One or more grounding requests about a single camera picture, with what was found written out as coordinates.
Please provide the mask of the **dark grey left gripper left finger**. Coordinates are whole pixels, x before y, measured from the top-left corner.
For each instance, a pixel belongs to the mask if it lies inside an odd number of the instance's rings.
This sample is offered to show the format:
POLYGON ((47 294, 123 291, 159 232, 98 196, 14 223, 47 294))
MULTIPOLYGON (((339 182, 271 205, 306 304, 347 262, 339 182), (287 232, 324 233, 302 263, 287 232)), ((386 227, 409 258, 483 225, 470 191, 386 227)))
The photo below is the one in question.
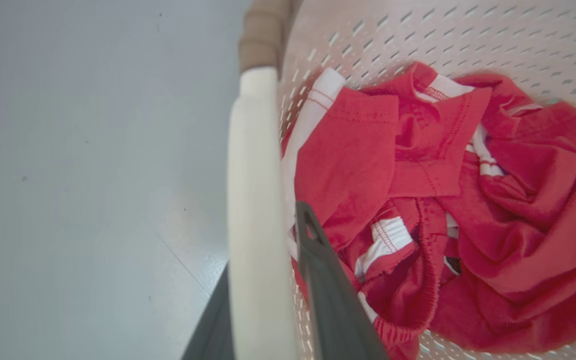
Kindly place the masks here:
POLYGON ((224 267, 190 337, 182 360, 232 360, 228 269, 228 266, 224 267))

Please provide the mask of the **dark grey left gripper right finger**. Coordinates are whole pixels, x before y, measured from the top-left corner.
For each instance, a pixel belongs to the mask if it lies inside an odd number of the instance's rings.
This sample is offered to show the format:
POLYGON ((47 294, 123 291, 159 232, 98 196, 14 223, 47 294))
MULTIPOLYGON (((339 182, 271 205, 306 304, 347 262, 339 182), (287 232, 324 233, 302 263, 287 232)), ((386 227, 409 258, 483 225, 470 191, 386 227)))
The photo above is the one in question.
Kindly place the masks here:
POLYGON ((295 203, 298 269, 307 288, 316 360, 390 360, 325 231, 295 203))

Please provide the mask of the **cream laundry basket brown rim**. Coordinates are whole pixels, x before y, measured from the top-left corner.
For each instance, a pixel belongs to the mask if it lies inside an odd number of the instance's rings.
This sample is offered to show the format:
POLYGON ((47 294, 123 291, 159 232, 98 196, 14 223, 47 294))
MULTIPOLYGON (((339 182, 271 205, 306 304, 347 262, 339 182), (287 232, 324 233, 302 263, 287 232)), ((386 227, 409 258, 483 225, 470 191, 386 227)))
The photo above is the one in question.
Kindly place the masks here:
MULTIPOLYGON (((282 167, 316 80, 332 69, 359 91, 421 63, 451 80, 505 76, 542 107, 576 108, 576 0, 253 0, 238 61, 227 180, 235 356, 316 360, 282 167)), ((414 360, 576 360, 576 341, 486 352, 426 330, 419 343, 414 360)))

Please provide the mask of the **red and white garment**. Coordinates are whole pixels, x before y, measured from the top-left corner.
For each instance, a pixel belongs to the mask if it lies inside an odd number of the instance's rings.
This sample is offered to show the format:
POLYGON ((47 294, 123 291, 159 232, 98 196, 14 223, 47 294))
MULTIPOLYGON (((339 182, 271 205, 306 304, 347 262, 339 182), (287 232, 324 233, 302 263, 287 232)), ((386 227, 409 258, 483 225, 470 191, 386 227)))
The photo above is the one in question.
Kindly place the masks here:
POLYGON ((391 360, 426 330, 486 353, 576 341, 576 107, 423 63, 370 88, 323 71, 282 143, 391 360))

